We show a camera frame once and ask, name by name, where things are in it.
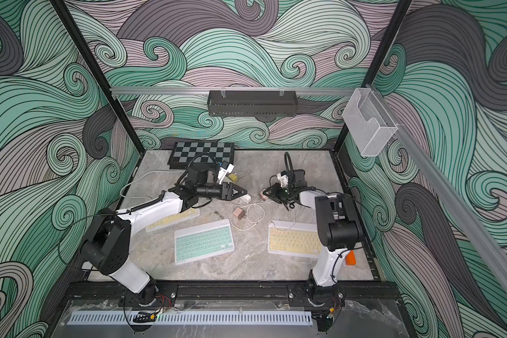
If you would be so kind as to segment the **green wireless keyboard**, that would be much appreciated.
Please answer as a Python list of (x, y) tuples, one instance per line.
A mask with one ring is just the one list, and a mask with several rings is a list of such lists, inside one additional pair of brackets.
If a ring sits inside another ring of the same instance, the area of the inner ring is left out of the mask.
[(235, 250), (228, 219), (176, 230), (174, 240), (176, 265), (220, 256)]

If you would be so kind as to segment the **white power strip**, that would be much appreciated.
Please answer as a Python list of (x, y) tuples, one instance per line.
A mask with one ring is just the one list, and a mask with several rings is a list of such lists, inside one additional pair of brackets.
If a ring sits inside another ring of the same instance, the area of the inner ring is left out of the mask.
[(252, 197), (249, 194), (245, 194), (238, 198), (238, 201), (243, 204), (250, 204), (252, 201)]

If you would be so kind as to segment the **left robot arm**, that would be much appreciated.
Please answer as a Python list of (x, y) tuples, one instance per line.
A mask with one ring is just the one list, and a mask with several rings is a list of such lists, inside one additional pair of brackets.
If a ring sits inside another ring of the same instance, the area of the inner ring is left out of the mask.
[(130, 259), (132, 237), (163, 218), (191, 209), (200, 198), (233, 201), (247, 195), (245, 188), (224, 181), (231, 171), (232, 166), (221, 169), (195, 163), (152, 201), (119, 211), (98, 211), (81, 241), (81, 255), (101, 274), (125, 287), (138, 304), (153, 304), (159, 289), (153, 277)]

